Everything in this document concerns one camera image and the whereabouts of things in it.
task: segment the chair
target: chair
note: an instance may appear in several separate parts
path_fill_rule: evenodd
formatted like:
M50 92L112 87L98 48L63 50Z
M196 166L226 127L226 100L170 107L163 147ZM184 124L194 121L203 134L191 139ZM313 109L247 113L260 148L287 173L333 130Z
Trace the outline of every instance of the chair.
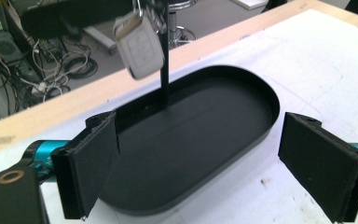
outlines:
M198 0L169 0L168 28L171 48L179 47L197 39L193 32L183 26L178 26L176 23L176 11L192 7L197 1Z

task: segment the black oval tray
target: black oval tray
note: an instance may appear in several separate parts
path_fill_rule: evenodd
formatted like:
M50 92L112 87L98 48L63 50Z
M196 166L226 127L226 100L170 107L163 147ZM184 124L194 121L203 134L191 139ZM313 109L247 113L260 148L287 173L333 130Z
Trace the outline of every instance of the black oval tray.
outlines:
M121 158L101 199L132 215L181 202L255 144L279 116L279 99L256 75L231 66L170 83L169 104L153 91L117 110Z

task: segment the white table surface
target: white table surface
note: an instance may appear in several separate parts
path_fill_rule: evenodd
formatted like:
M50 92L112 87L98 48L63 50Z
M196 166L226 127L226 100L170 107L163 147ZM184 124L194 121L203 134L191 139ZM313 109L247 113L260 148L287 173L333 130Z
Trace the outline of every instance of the white table surface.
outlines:
M98 201L85 223L330 223L319 205L278 158L283 114L314 117L347 142L358 142L358 28L313 10L221 49L171 74L179 78L211 64L230 64L262 77L277 92L281 114L268 137L224 172L167 212L130 217ZM0 151L0 171L16 163L33 141L72 139L84 119L158 87L157 82L111 104ZM51 223L63 219L56 184L42 185Z

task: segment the black rod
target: black rod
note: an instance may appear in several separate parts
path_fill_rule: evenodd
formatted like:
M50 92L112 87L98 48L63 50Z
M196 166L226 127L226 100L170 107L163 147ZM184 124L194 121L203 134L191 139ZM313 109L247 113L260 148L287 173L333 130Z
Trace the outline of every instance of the black rod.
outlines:
M162 3L164 5L163 10L163 18L165 22L168 23L168 14L169 14L169 6L168 6L168 0L162 0ZM160 42L162 46L162 51L164 53L164 64L162 65L160 69L160 82L161 82L161 102L163 106L168 105L169 102L169 96L170 96L170 81L169 81L169 31L166 31L164 34L160 37Z

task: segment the metal ring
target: metal ring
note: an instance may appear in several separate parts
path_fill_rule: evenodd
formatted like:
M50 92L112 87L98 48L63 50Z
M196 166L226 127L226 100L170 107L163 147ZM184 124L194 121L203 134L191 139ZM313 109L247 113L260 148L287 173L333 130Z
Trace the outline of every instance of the metal ring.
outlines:
M180 3L173 3L168 5L168 9L170 12L178 11L180 9L184 9L187 7L192 7L194 4L197 3L198 0L188 0L188 1L182 1Z
M17 180L21 179L25 175L25 172L23 170L14 170L5 173L4 175L0 176L0 184L11 184L13 182L16 182Z

